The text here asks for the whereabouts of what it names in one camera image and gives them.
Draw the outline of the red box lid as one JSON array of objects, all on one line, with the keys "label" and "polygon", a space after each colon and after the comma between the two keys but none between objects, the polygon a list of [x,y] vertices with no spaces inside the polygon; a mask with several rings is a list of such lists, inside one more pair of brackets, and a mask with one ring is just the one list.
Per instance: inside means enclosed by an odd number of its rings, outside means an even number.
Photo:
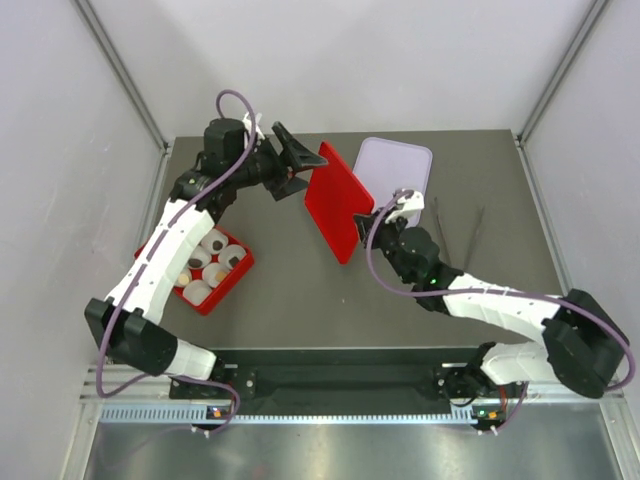
[{"label": "red box lid", "polygon": [[313,171],[304,203],[338,263],[346,265],[360,241],[354,216],[369,215],[374,199],[329,142],[318,154],[328,164]]}]

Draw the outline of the metal tongs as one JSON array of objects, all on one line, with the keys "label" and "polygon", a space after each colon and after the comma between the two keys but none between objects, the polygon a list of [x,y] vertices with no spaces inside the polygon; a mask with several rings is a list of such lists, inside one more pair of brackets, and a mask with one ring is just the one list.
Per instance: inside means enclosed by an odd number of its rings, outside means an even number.
[{"label": "metal tongs", "polygon": [[[430,202],[430,209],[444,261],[451,266],[456,264],[464,270],[468,270],[475,257],[482,235],[486,206],[481,205],[476,208],[474,216],[464,214],[462,219],[449,220],[444,218],[441,202],[437,196],[434,196]],[[465,243],[464,256],[454,262],[451,246],[455,248],[461,247],[461,238],[464,234],[468,236]]]}]

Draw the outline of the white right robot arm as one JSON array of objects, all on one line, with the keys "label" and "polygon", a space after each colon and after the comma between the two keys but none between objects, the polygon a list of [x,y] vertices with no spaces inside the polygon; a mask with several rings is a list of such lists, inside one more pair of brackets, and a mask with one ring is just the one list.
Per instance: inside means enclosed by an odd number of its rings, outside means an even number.
[{"label": "white right robot arm", "polygon": [[521,292],[484,282],[440,258],[422,227],[388,221],[382,212],[354,218],[366,250],[381,251],[405,296],[423,309],[467,318],[525,337],[525,342],[481,345],[466,372],[469,388],[487,396],[515,382],[557,381],[583,397],[617,389],[613,378],[629,354],[629,340],[588,292],[565,296]]}]

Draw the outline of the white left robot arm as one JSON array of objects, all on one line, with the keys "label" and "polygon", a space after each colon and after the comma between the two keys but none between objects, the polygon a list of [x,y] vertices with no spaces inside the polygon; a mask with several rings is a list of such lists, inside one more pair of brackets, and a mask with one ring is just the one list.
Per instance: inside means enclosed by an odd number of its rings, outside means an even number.
[{"label": "white left robot arm", "polygon": [[224,390],[227,374],[215,365],[215,354],[178,339],[160,322],[189,257],[239,190],[262,185],[282,200],[307,187],[299,173],[327,165],[281,123],[272,131],[278,147],[250,119],[209,123],[195,166],[176,179],[158,225],[130,270],[105,299],[93,298],[85,308],[101,355],[149,376],[190,377],[205,396]]}]

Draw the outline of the red chocolate box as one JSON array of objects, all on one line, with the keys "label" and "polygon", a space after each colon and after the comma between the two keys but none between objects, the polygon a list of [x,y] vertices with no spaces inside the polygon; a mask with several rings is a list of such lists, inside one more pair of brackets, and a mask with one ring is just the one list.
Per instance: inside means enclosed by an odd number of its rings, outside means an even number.
[{"label": "red chocolate box", "polygon": [[[229,237],[229,244],[241,245],[247,251],[247,255],[234,269],[230,270],[218,288],[212,289],[211,295],[200,306],[194,306],[184,299],[182,295],[184,288],[176,288],[174,282],[181,270],[187,267],[187,260],[195,247],[202,246],[203,237],[212,229],[226,234]],[[147,242],[137,252],[136,258],[142,262],[145,269],[127,300],[127,306],[141,308],[148,320],[158,322],[163,316],[167,300],[175,295],[197,313],[201,315],[211,313],[254,265],[253,254],[246,245],[225,230],[217,227],[212,229],[205,232],[201,229],[178,226],[171,229],[162,228],[154,240]],[[202,280],[203,269],[190,269],[193,280]]]}]

